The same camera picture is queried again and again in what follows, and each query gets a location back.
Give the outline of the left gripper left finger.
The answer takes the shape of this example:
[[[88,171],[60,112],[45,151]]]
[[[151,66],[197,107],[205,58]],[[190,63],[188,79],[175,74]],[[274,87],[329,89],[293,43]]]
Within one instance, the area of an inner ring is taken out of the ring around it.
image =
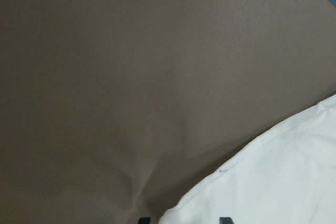
[[[151,217],[141,217],[138,219],[138,224],[150,224]]]

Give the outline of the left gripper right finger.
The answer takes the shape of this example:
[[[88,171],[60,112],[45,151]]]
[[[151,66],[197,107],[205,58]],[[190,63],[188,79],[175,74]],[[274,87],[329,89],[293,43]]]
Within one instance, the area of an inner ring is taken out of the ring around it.
[[[219,224],[232,224],[232,218],[231,217],[220,217]]]

